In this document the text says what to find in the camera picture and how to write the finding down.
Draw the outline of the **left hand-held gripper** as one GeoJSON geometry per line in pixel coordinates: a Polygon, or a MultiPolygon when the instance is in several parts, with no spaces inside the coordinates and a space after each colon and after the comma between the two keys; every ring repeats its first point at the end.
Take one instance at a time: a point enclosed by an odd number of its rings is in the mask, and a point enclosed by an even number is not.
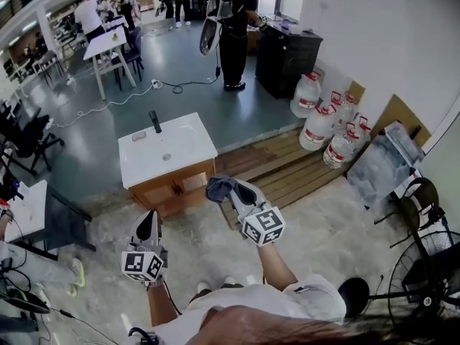
{"type": "Polygon", "coordinates": [[[143,213],[134,222],[131,234],[121,254],[122,273],[137,282],[157,282],[168,268],[158,212],[149,210],[143,213]]]}

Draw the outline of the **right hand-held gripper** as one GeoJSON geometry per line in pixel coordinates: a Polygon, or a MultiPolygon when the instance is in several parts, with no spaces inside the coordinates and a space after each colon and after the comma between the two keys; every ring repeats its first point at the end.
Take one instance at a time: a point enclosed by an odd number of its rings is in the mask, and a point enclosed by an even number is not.
{"type": "Polygon", "coordinates": [[[238,222],[245,239],[263,247],[282,236],[285,220],[280,209],[265,202],[265,195],[257,186],[237,180],[229,200],[237,213],[243,213],[238,215],[238,222]]]}

